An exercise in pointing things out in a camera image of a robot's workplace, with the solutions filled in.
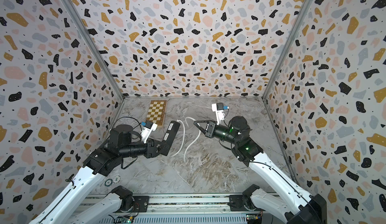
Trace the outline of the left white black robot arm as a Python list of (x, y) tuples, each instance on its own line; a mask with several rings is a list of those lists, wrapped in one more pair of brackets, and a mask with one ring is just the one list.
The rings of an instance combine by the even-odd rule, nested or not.
[(116, 167), (125, 169), (124, 159), (144, 156), (147, 159), (158, 155), (167, 156), (180, 128), (180, 123), (171, 121), (162, 140), (150, 138), (156, 124), (141, 123), (142, 131), (136, 132), (131, 125), (118, 125), (111, 129), (109, 138), (95, 149), (83, 162), (78, 173), (56, 199), (32, 220), (33, 224), (92, 224), (116, 211), (139, 212), (133, 193), (123, 186), (110, 191), (101, 201), (86, 211), (74, 216), (78, 206), (88, 194)]

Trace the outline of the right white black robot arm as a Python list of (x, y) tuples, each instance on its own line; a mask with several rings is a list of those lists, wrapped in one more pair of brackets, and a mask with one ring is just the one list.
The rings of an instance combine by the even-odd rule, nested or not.
[(327, 223), (327, 202), (319, 194), (311, 195), (281, 171), (263, 149), (250, 137), (251, 128), (242, 116), (233, 117), (224, 126), (214, 121), (195, 121), (207, 138), (217, 138), (232, 145), (233, 155), (261, 176), (276, 196), (252, 185), (243, 194), (254, 208), (263, 209), (286, 224)]

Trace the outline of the wooden chessboard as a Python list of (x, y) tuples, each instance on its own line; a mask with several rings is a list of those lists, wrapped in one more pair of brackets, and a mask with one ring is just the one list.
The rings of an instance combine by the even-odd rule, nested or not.
[(165, 118), (166, 106), (166, 100), (152, 100), (150, 102), (146, 120), (162, 127)]

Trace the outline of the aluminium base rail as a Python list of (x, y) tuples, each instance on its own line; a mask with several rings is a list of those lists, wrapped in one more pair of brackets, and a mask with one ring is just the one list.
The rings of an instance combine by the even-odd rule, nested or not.
[(135, 194), (126, 213), (112, 211), (95, 224), (283, 224), (292, 209), (276, 193)]

